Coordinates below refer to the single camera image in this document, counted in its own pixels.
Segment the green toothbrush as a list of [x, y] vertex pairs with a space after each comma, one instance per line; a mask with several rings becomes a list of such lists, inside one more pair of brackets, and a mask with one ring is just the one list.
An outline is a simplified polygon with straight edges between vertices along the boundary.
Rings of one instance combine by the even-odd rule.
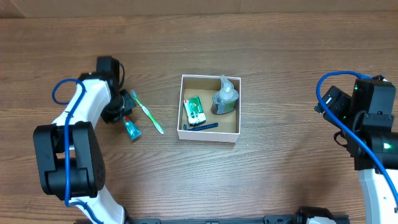
[[141, 107], [141, 110], [144, 114], [152, 121], [152, 124], [158, 130], [160, 134], [164, 134], [164, 130], [160, 126], [160, 124], [155, 120], [155, 118], [151, 115], [150, 111], [139, 101], [137, 93], [135, 90], [131, 90], [131, 96], [133, 100]]

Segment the Colgate toothpaste tube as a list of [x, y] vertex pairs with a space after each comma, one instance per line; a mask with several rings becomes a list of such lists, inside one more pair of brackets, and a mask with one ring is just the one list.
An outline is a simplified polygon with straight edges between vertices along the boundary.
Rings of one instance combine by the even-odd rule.
[[136, 125], [129, 119], [128, 116], [125, 116], [123, 118], [123, 122], [125, 125], [125, 128], [130, 136], [131, 140], [135, 140], [141, 135], [141, 131], [136, 127]]

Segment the blue disposable razor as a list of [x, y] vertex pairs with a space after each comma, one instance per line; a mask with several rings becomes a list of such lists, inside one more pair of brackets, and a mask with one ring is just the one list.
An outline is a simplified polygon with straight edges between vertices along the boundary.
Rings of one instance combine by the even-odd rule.
[[184, 124], [183, 130], [184, 131], [202, 131], [205, 129], [217, 128], [218, 126], [219, 126], [218, 123], [211, 123], [211, 124], [206, 124], [206, 125], [201, 125], [201, 126], [195, 126], [193, 128], [188, 129], [187, 124]]

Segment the green white soap bar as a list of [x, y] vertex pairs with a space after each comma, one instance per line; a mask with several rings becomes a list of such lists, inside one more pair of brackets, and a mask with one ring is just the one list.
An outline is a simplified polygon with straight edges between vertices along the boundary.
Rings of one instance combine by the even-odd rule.
[[190, 126], [198, 126], [206, 122], [206, 115], [199, 96], [183, 100], [183, 105]]

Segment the clear soap pump bottle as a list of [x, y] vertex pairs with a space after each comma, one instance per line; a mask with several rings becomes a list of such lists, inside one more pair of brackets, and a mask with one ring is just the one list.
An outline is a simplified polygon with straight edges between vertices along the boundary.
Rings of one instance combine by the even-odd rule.
[[234, 85], [224, 76], [220, 76], [221, 88], [213, 97], [211, 112], [215, 115], [228, 114], [236, 109], [239, 93]]

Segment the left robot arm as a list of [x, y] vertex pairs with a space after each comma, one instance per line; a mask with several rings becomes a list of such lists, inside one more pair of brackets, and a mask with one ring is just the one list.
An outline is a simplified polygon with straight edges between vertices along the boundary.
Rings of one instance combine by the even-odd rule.
[[126, 209], [105, 186], [106, 168], [95, 127], [100, 119], [117, 123], [136, 103], [122, 88], [124, 67], [111, 56], [100, 56], [96, 70], [71, 80], [76, 91], [51, 124], [33, 133], [41, 188], [66, 207], [77, 207], [91, 223], [131, 223]]

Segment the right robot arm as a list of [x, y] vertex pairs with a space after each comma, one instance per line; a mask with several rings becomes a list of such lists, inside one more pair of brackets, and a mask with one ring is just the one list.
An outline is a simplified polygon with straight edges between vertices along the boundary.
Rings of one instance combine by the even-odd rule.
[[343, 72], [331, 72], [318, 81], [314, 110], [336, 126], [346, 140], [343, 147], [354, 159], [364, 196], [366, 223], [397, 223], [397, 133], [392, 131], [396, 86], [382, 75], [356, 77], [352, 94], [331, 86], [322, 95], [323, 82]]

